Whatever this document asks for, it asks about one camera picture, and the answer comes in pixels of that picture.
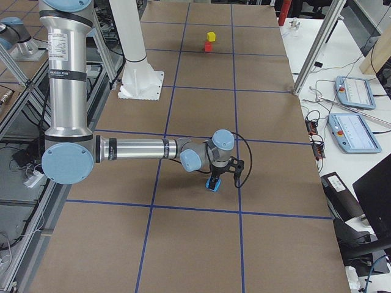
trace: light blue joint cap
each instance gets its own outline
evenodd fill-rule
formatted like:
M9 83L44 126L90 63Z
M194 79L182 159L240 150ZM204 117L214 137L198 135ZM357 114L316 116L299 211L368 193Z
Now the light blue joint cap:
M90 5L91 0L43 0L50 7L63 12L79 12Z
M77 143L58 143L48 148L42 156L43 172L60 184L82 181L90 174L92 167L91 152Z
M230 131L220 129L213 134L212 142L223 151L231 151L235 145L235 138Z
M4 47L4 49L9 50L12 48L12 44L8 42L6 39L0 37L0 45Z
M0 20L0 23L4 23L7 26L11 26L11 25L16 26L17 24L23 24L21 19L18 17L6 17Z
M187 172L192 172L194 170L198 170L202 166L200 156L193 150L184 150L180 155L181 163L183 168Z

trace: white pole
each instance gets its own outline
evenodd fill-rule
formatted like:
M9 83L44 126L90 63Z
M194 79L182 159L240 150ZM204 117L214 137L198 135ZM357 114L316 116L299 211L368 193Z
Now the white pole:
M154 71L148 63L136 0L110 0L110 6L126 58L118 96L159 99L164 72Z

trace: brown cardboard table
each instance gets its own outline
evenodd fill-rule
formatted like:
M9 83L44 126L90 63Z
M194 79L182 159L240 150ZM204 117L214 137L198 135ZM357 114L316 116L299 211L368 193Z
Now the brown cardboard table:
M149 2L159 101L108 98L96 134L249 140L240 190L171 161L97 164L68 196L31 293L350 292L274 9ZM213 52L202 51L214 31ZM245 144L235 156L246 161Z

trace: electrical connector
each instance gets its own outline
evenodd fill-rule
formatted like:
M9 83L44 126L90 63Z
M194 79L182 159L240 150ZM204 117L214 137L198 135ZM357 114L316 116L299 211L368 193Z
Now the electrical connector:
M23 184L28 188L33 188L45 175L41 172L34 170L32 175Z
M11 96L13 95L13 93L14 93L13 90L9 90L8 92L6 92L6 93L2 96L2 98L0 98L0 107L1 107L4 103L6 103L6 102L9 100L9 98L11 98Z

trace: product label sticker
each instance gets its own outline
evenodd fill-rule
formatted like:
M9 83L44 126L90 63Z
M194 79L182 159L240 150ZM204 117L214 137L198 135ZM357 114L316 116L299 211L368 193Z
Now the product label sticker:
M49 60L68 61L68 35L48 34Z
M330 181L331 185L334 187L334 189L337 192L340 192L340 191L343 191L346 189L337 176L335 176L335 175L330 176L330 177L328 177L328 180Z

